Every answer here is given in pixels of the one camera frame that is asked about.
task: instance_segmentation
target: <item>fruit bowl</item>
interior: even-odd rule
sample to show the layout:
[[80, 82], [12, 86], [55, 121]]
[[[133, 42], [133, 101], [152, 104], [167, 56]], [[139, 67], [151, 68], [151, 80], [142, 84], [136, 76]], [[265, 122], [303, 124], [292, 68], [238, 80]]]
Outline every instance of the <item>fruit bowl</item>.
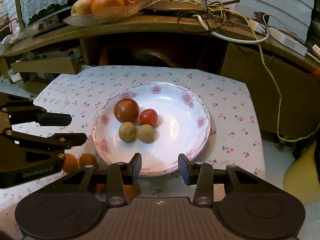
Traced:
[[[114, 116], [114, 106], [123, 98], [136, 101], [140, 113], [148, 108], [158, 113], [152, 143], [137, 138], [126, 143], [119, 138], [121, 123]], [[124, 88], [102, 104], [93, 120], [92, 139], [107, 164], [129, 162], [139, 152], [140, 175], [160, 176], [178, 170], [180, 153], [190, 160], [196, 158], [207, 143], [210, 128], [209, 111], [195, 93], [168, 82], [144, 82]]]
[[68, 16], [67, 18], [63, 19], [63, 21], [73, 26], [97, 25], [132, 16], [140, 11], [143, 5], [144, 3], [127, 6], [108, 7], [98, 13]]

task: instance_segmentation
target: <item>wooden shelf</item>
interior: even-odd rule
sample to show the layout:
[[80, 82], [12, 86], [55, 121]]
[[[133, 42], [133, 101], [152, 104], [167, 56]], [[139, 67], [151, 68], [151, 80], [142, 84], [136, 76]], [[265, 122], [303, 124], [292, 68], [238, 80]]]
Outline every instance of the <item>wooden shelf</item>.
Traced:
[[[234, 25], [229, 24], [231, 26], [224, 25], [219, 30], [219, 33], [235, 39], [254, 40], [251, 31], [239, 27], [241, 23], [239, 23], [238, 21], [234, 21], [234, 23]], [[184, 29], [188, 29], [190, 31], [199, 32], [203, 30], [199, 22], [181, 21], [180, 24], [183, 25]], [[10, 57], [18, 55], [21, 53], [31, 51], [33, 49], [37, 49], [61, 41], [81, 39], [111, 33], [126, 32], [187, 33], [179, 28], [179, 26], [177, 25], [176, 17], [135, 15], [113, 23], [86, 27], [66, 26], [64, 28], [44, 34], [34, 39], [32, 37], [29, 37], [11, 46], [7, 51], [3, 53], [3, 56]], [[262, 43], [261, 46], [264, 49], [275, 52], [281, 57], [285, 57], [286, 59], [295, 62], [296, 64], [302, 66], [308, 71], [313, 72], [319, 68], [319, 65], [315, 63], [311, 58], [303, 57], [275, 40], [272, 41], [272, 44], [270, 43], [270, 41], [266, 41]]]

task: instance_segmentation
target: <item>tablecloth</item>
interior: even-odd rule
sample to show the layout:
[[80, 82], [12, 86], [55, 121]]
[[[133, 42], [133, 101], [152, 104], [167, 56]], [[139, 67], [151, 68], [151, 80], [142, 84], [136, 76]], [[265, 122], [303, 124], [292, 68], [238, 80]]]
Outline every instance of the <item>tablecloth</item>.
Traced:
[[[30, 122], [14, 125], [13, 130], [42, 137], [54, 133], [84, 132], [87, 142], [66, 151], [79, 158], [82, 153], [96, 156], [99, 168], [107, 165], [98, 156], [92, 142], [93, 118], [100, 105], [115, 92], [131, 84], [145, 81], [166, 81], [195, 92], [209, 109], [211, 129], [208, 143], [195, 161], [205, 161], [214, 168], [225, 169], [228, 164], [239, 165], [265, 179], [265, 164], [259, 125], [247, 86], [244, 83], [200, 70], [142, 66], [85, 67], [78, 75], [62, 74], [35, 99], [34, 104], [48, 112], [71, 114], [67, 127], [41, 127]], [[63, 172], [16, 187], [0, 190], [0, 229], [14, 239], [21, 233], [14, 219], [20, 199], [61, 178]], [[195, 186], [186, 186], [179, 172], [140, 178], [141, 196], [193, 197]], [[224, 196], [223, 187], [215, 185], [215, 200]]]

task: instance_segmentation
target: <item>circular pad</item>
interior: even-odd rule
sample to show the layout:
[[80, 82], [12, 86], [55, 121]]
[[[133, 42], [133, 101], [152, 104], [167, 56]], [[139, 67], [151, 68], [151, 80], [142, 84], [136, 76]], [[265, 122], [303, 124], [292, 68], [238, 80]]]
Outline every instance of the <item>circular pad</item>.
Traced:
[[19, 202], [15, 218], [27, 236], [60, 240], [86, 232], [101, 214], [100, 201], [90, 193], [33, 193]]
[[218, 216], [245, 238], [286, 239], [298, 234], [305, 209], [287, 193], [231, 193], [220, 201]]
[[247, 201], [246, 210], [258, 218], [273, 218], [279, 215], [283, 207], [277, 200], [267, 197], [256, 197]]

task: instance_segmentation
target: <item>power strip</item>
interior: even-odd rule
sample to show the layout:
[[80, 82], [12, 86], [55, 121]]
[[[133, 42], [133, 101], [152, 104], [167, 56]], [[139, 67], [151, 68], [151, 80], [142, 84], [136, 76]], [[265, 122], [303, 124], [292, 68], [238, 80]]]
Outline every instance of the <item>power strip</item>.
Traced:
[[307, 48], [303, 46], [300, 42], [296, 41], [295, 39], [274, 28], [269, 28], [269, 30], [271, 36], [275, 38], [277, 41], [279, 41], [281, 44], [294, 50], [295, 52], [298, 52], [303, 57], [306, 55]]
[[[263, 26], [254, 21], [254, 20], [249, 20], [249, 26], [257, 33], [261, 33], [263, 35], [266, 35], [266, 31], [263, 28]], [[307, 53], [307, 48], [303, 46], [301, 43], [296, 41], [295, 39], [289, 37], [288, 35], [282, 33], [281, 31], [278, 31], [274, 28], [270, 28], [270, 34], [273, 38], [275, 38], [277, 41], [279, 41], [281, 44], [284, 46], [288, 47], [289, 49], [294, 50], [295, 52], [298, 52], [300, 55], [305, 56]]]

